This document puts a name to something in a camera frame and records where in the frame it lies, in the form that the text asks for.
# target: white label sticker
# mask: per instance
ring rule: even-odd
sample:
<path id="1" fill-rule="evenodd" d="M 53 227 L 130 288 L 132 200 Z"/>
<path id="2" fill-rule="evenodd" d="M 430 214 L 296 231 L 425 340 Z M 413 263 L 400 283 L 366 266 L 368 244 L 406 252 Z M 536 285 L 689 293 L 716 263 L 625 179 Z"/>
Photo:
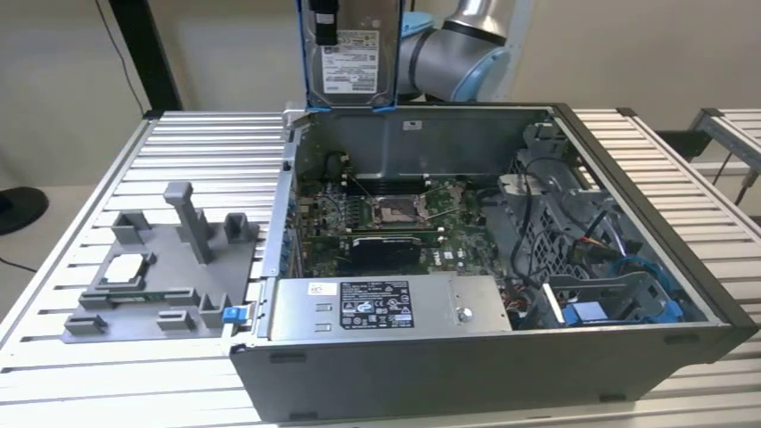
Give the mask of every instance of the white label sticker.
<path id="1" fill-rule="evenodd" d="M 424 128 L 424 122 L 421 120 L 405 120 L 402 122 L 404 131 L 420 131 Z"/>
<path id="2" fill-rule="evenodd" d="M 322 46 L 322 88 L 326 94 L 376 93 L 378 42 L 378 31 L 340 30 L 337 45 Z"/>
<path id="3" fill-rule="evenodd" d="M 336 22 L 333 15 L 330 15 L 328 13 L 316 13 L 314 17 L 316 17 L 317 24 L 332 24 L 333 22 Z"/>
<path id="4" fill-rule="evenodd" d="M 334 296 L 337 293 L 337 283 L 309 283 L 310 296 Z"/>

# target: blue cable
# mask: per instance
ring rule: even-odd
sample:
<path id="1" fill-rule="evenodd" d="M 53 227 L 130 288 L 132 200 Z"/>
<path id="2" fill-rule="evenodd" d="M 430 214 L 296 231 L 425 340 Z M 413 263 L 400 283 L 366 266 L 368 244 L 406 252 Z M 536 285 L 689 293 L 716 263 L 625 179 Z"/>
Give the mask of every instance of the blue cable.
<path id="1" fill-rule="evenodd" d="M 645 266 L 648 269 L 650 269 L 657 276 L 657 281 L 661 283 L 661 286 L 666 289 L 668 292 L 672 291 L 670 290 L 670 282 L 668 281 L 668 277 L 664 274 L 664 270 L 660 268 L 660 266 L 656 263 L 642 259 L 638 256 L 626 256 L 626 257 L 621 257 L 620 259 L 617 259 L 610 264 L 610 268 L 608 269 L 608 276 L 617 276 L 616 271 L 618 270 L 618 267 L 621 266 L 621 264 L 626 261 L 636 261 L 642 266 Z"/>

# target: white wall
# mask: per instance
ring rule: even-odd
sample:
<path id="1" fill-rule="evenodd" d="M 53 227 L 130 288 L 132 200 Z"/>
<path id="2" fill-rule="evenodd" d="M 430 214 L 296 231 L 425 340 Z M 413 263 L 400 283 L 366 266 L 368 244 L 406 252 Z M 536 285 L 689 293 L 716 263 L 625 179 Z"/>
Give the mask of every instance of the white wall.
<path id="1" fill-rule="evenodd" d="M 138 121 L 93 1 L 0 11 L 0 186 L 91 184 Z"/>
<path id="2" fill-rule="evenodd" d="M 185 109 L 277 111 L 304 98 L 293 1 L 150 7 Z M 0 187 L 95 183 L 138 110 L 93 0 L 0 0 L 0 11 Z"/>
<path id="3" fill-rule="evenodd" d="M 304 99 L 292 0 L 150 2 L 188 110 L 281 111 Z"/>
<path id="4" fill-rule="evenodd" d="M 758 16 L 758 0 L 536 0 L 510 98 L 632 107 L 654 128 L 758 108 Z"/>
<path id="5" fill-rule="evenodd" d="M 457 0 L 417 4 L 442 19 Z M 188 109 L 304 98 L 292 0 L 150 6 Z M 93 0 L 0 10 L 0 186 L 93 183 L 137 125 Z M 536 0 L 512 99 L 632 106 L 656 128 L 686 126 L 705 105 L 757 107 L 760 13 L 756 0 Z"/>

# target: blue latch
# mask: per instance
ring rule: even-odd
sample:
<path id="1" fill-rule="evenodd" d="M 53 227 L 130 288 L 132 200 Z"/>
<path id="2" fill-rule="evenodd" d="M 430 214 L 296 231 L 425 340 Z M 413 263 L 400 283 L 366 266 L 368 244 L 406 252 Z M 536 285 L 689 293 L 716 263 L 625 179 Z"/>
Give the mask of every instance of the blue latch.
<path id="1" fill-rule="evenodd" d="M 222 322 L 225 324 L 241 325 L 248 320 L 248 308 L 240 306 L 230 306 L 222 311 Z"/>

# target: aluminum extrusion table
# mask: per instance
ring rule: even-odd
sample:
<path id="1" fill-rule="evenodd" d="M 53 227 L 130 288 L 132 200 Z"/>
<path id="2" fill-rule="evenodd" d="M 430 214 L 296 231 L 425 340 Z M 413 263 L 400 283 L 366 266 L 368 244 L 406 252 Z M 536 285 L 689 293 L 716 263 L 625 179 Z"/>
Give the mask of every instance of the aluminum extrusion table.
<path id="1" fill-rule="evenodd" d="M 636 117 L 577 114 L 730 294 L 761 324 L 761 230 Z M 0 426 L 260 426 L 221 339 L 57 340 L 114 240 L 120 210 L 177 223 L 161 193 L 193 181 L 210 221 L 242 210 L 266 239 L 281 165 L 280 113 L 168 112 L 144 120 L 0 325 Z M 258 244 L 250 295 L 258 291 Z M 345 427 L 761 426 L 761 335 L 678 370 L 636 403 L 338 424 Z"/>

